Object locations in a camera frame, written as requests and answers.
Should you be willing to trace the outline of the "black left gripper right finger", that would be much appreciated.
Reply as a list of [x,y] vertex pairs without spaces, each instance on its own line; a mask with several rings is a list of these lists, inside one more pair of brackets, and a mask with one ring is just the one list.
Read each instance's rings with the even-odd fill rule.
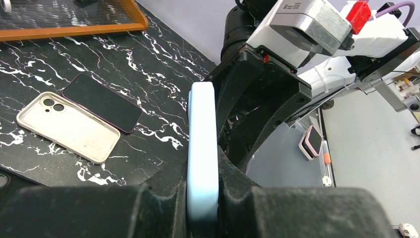
[[218,148],[219,238],[396,238],[377,199],[359,188],[264,188]]

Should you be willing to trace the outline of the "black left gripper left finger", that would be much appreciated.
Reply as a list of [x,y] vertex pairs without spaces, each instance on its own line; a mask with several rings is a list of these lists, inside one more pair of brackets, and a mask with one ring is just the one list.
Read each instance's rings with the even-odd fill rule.
[[29,186],[0,207],[3,238],[184,238],[187,150],[134,186]]

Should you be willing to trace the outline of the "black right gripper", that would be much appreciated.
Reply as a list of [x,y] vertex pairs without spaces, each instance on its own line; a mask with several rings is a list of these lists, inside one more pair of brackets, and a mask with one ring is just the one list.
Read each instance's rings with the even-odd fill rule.
[[214,86],[218,145],[242,171],[274,130],[312,100],[309,83],[247,51],[220,63],[205,80]]

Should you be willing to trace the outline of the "phone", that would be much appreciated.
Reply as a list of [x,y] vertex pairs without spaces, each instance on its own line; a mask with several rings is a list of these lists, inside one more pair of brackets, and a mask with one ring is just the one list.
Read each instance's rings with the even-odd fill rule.
[[206,233],[217,223],[219,177],[215,95],[211,82],[193,83],[188,97],[187,218]]

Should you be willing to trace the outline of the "purple edged smartphone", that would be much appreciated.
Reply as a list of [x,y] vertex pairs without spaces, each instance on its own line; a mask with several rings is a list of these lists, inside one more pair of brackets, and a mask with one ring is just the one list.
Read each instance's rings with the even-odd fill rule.
[[125,134],[134,130],[142,115],[137,105],[85,74],[77,75],[61,94]]

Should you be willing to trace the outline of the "beige pink phone case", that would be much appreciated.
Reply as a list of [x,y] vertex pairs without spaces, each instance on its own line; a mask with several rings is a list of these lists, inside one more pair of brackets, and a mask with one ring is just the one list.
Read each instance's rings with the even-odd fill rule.
[[53,92],[39,94],[16,121],[95,164],[104,163],[120,139],[118,129]]

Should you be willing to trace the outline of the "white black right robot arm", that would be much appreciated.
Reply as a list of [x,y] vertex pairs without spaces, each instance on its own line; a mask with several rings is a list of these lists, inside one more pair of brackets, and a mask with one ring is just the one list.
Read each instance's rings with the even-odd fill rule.
[[239,0],[225,21],[215,90],[217,143],[237,168],[283,123],[420,60],[420,34],[398,4],[351,0]]

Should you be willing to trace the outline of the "orange wooden shelf rack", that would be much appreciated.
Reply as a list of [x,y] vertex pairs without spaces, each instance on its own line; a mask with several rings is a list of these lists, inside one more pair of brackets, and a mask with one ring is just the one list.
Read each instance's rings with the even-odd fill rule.
[[0,40],[146,31],[149,21],[134,0],[2,0]]

